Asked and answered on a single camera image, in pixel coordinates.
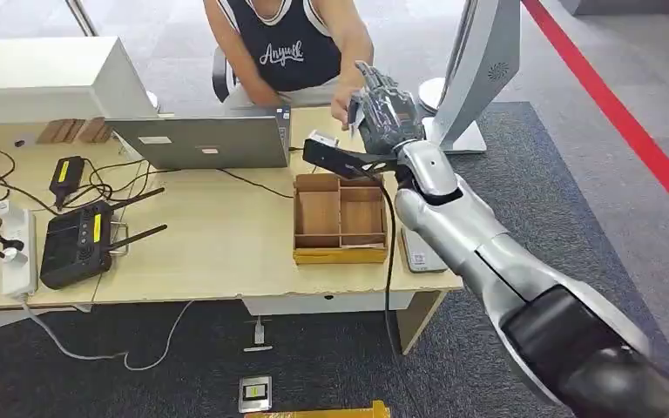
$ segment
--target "red stripe on floor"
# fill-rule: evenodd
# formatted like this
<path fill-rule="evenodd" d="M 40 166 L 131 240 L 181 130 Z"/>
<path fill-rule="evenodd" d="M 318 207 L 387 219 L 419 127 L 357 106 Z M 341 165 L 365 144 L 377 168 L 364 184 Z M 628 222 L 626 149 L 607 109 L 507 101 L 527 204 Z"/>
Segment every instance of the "red stripe on floor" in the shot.
<path fill-rule="evenodd" d="M 581 85 L 586 89 L 599 109 L 617 128 L 627 144 L 647 165 L 652 175 L 669 193 L 669 158 L 658 147 L 655 140 L 614 95 L 604 80 L 591 67 L 578 47 L 563 32 L 560 25 L 552 18 L 540 0 L 523 0 L 524 7 L 530 12 L 560 57 L 568 65 Z"/>

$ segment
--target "robotic arm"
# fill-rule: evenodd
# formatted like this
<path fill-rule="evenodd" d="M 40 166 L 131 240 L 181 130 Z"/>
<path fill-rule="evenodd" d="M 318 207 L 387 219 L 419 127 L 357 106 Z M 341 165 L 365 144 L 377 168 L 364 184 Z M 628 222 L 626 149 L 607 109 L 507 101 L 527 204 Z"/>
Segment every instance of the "robotic arm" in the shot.
<path fill-rule="evenodd" d="M 353 97 L 350 121 L 362 114 L 366 151 L 380 159 L 349 153 L 337 164 L 306 147 L 304 158 L 346 177 L 396 171 L 402 223 L 463 277 L 515 373 L 541 398 L 579 417 L 669 417 L 669 375 L 648 360 L 640 329 L 596 290 L 520 246 L 424 139 L 412 97 L 375 68 L 357 66 L 366 87 Z M 354 169 L 356 161 L 367 164 Z"/>

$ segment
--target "cardboard box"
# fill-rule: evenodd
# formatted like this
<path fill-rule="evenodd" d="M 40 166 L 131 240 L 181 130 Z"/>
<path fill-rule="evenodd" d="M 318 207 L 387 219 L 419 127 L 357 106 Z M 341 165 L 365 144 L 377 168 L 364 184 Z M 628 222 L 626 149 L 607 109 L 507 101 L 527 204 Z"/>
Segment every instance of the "cardboard box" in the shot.
<path fill-rule="evenodd" d="M 300 174 L 294 183 L 296 264 L 382 263 L 386 259 L 386 206 L 369 179 Z"/>

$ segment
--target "white monitor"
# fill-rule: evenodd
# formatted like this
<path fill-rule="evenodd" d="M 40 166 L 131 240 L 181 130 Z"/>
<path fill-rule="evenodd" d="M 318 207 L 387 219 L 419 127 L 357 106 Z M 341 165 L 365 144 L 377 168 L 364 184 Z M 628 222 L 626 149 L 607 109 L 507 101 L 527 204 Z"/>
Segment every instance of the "white monitor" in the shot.
<path fill-rule="evenodd" d="M 450 153 L 484 152 L 476 118 L 519 70 L 520 0 L 465 0 L 445 78 L 419 88 L 427 139 Z"/>

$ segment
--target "laptop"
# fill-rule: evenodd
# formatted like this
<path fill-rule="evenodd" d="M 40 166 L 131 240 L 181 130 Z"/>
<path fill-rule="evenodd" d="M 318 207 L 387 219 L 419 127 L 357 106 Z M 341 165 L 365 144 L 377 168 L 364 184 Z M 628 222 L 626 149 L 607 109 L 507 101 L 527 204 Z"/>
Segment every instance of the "laptop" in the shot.
<path fill-rule="evenodd" d="M 288 166 L 290 115 L 281 107 L 105 123 L 158 169 L 277 168 Z"/>

